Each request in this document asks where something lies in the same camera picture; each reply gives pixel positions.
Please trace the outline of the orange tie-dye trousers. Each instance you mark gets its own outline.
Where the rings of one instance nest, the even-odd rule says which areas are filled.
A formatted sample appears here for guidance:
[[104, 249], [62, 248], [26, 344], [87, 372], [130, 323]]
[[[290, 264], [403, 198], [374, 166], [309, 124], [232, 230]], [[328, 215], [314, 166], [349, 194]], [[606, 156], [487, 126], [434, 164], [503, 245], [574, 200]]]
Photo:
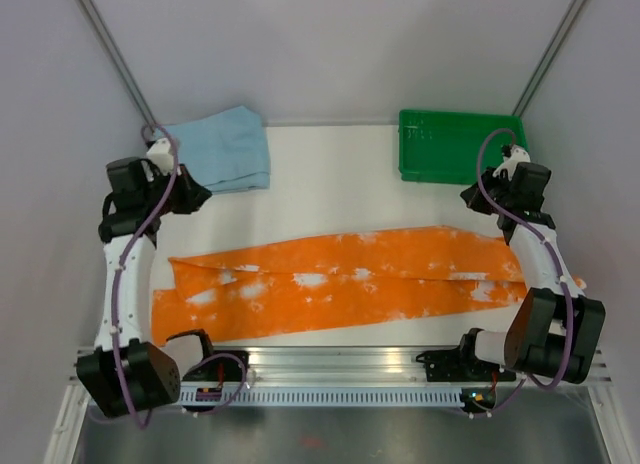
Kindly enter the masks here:
[[158, 344], [195, 329], [232, 341], [499, 309], [528, 289], [503, 239], [445, 226], [313, 236], [169, 264], [173, 286], [152, 293]]

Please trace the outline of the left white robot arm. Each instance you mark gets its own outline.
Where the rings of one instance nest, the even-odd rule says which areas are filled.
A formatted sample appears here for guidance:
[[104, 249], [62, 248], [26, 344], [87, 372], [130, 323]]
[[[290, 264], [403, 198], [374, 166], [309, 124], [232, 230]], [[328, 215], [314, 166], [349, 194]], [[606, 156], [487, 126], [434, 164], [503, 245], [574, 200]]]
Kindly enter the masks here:
[[172, 334], [162, 345], [152, 341], [151, 268], [161, 218], [191, 214], [210, 192], [184, 165], [164, 171], [148, 158], [127, 158], [106, 167], [111, 185], [98, 226], [106, 261], [104, 308], [91, 353], [78, 357], [76, 374], [109, 419], [175, 403], [189, 374], [210, 379], [218, 358], [207, 333], [198, 328]]

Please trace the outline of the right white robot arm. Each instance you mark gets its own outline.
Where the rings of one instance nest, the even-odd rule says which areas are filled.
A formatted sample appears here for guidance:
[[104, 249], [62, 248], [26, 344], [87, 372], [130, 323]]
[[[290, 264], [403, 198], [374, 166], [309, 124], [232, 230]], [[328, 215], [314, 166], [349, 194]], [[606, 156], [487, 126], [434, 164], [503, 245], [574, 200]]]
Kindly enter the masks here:
[[508, 178], [490, 167], [461, 192], [466, 206], [497, 214], [497, 225], [524, 275], [526, 294], [509, 329], [473, 329], [474, 345], [456, 354], [457, 371], [480, 379], [492, 363], [524, 373], [544, 387], [580, 384], [589, 374], [604, 325], [601, 301], [587, 297], [570, 276], [557, 245], [556, 225], [542, 210], [550, 172], [516, 172]]

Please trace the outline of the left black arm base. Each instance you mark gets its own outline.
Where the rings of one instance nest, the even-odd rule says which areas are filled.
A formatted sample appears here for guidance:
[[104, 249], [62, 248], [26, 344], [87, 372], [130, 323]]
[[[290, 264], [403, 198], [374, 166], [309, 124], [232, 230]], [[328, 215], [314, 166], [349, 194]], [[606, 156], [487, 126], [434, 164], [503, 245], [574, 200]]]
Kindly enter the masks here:
[[249, 370], [247, 351], [216, 350], [204, 329], [174, 334], [162, 350], [174, 360], [180, 378], [185, 382], [239, 382]]

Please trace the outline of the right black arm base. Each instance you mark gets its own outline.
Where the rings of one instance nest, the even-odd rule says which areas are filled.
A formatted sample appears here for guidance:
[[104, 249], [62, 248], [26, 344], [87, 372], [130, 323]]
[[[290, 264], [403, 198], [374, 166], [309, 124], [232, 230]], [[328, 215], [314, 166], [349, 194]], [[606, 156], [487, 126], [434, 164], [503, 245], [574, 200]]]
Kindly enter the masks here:
[[415, 361], [423, 365], [430, 383], [491, 383], [494, 378], [498, 382], [514, 382], [516, 374], [502, 369], [502, 361], [495, 363], [476, 356], [477, 338], [486, 340], [489, 335], [489, 331], [472, 328], [462, 335], [456, 347], [423, 351]]

